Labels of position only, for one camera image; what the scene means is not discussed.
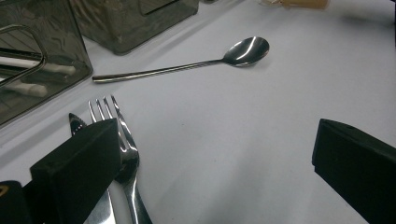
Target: white table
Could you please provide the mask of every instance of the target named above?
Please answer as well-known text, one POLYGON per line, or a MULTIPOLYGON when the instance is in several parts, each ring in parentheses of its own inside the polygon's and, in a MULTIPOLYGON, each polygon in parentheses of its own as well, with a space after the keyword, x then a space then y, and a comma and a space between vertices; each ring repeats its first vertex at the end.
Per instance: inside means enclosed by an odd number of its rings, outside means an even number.
POLYGON ((90 79, 0 130, 0 177, 70 137, 68 113, 114 94, 140 151, 138 180, 154 223, 366 223, 311 164, 320 119, 396 147, 394 3, 331 1, 324 11, 200 4, 125 56, 86 40, 94 75, 221 58, 239 40, 268 40, 254 67, 214 65, 106 85, 90 79))

